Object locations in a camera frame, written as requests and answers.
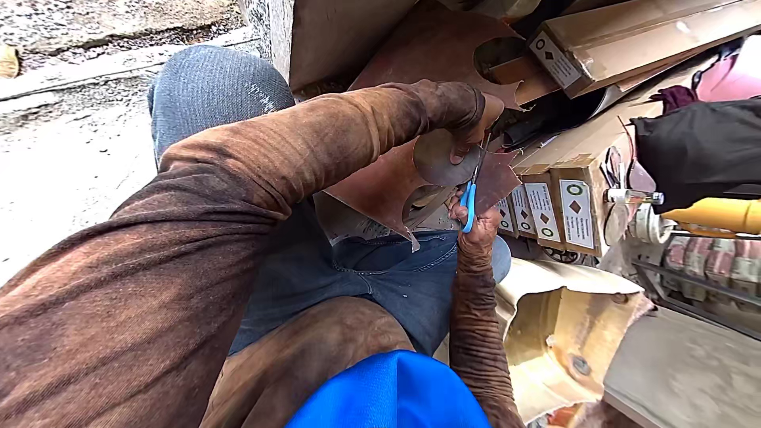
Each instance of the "blue jeans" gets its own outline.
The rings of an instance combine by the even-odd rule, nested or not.
[[[293,105],[285,80],[266,61],[236,50],[192,46],[167,61],[148,94],[156,159],[204,129]],[[347,238],[331,247],[311,196],[292,208],[291,217],[272,233],[230,354],[306,308],[346,295],[383,306],[413,346],[432,355],[449,328],[457,233],[415,233],[421,245],[415,253],[399,235]],[[496,280],[507,275],[510,260],[508,246],[497,238]]]

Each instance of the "blue cloth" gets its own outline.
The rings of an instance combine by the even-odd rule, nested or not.
[[[304,403],[288,428],[490,427],[457,374],[419,353],[397,350],[363,359]]]
[[[169,58],[148,93],[156,159],[204,129],[293,105],[288,84],[267,61],[219,46],[191,46]],[[432,355],[449,328],[457,233],[415,236],[421,245],[415,253],[399,235],[348,238],[333,248],[317,221],[312,197],[297,203],[272,232],[229,353],[311,306],[355,296],[383,306],[415,349]],[[510,261],[507,244],[497,238],[492,252],[497,280],[507,275]]]

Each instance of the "box label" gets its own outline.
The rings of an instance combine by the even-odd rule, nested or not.
[[[518,230],[536,234],[537,230],[533,224],[533,216],[531,215],[531,206],[528,203],[528,196],[526,195],[526,187],[523,184],[515,187],[511,195],[513,196],[513,205],[515,205],[515,222],[517,223]]]
[[[508,207],[508,198],[497,202],[497,211],[502,216],[502,220],[499,221],[499,228],[509,232],[515,232],[513,229],[513,219],[510,217],[510,208]]]
[[[581,180],[560,180],[560,199],[563,202],[565,240],[593,250],[589,186]]]
[[[573,64],[563,52],[560,52],[560,49],[555,46],[544,31],[539,33],[539,36],[531,42],[531,50],[563,89],[571,86],[571,83],[581,77],[581,73],[574,68]]]
[[[528,203],[531,205],[534,224],[539,231],[537,237],[560,242],[560,232],[552,210],[552,200],[549,198],[549,188],[545,183],[526,183]]]

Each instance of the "hand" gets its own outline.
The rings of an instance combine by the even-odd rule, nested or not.
[[[453,197],[447,201],[449,209],[449,218],[458,219],[463,224],[468,221],[468,208],[460,205],[460,198],[463,195],[462,190],[458,190]],[[499,212],[495,208],[489,208],[482,215],[473,220],[473,228],[470,233],[460,231],[457,237],[460,251],[469,257],[478,257],[489,255],[487,261],[491,261],[492,243],[497,236],[499,221],[502,220]]]
[[[481,120],[471,129],[457,129],[452,134],[457,139],[457,144],[452,148],[449,154],[449,161],[453,164],[459,164],[468,154],[470,147],[474,144],[480,144],[483,140],[486,130],[499,118],[505,109],[505,103],[494,95],[484,94],[486,105],[483,108]]]

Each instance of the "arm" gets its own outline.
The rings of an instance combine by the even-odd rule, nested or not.
[[[465,84],[391,84],[173,145],[109,221],[0,289],[0,425],[197,425],[289,206],[434,128],[479,139],[483,108]]]
[[[467,220],[467,208],[451,201],[451,216]],[[524,427],[513,399],[508,361],[495,314],[492,242],[499,214],[490,209],[469,234],[457,238],[452,284],[449,362],[495,427]]]

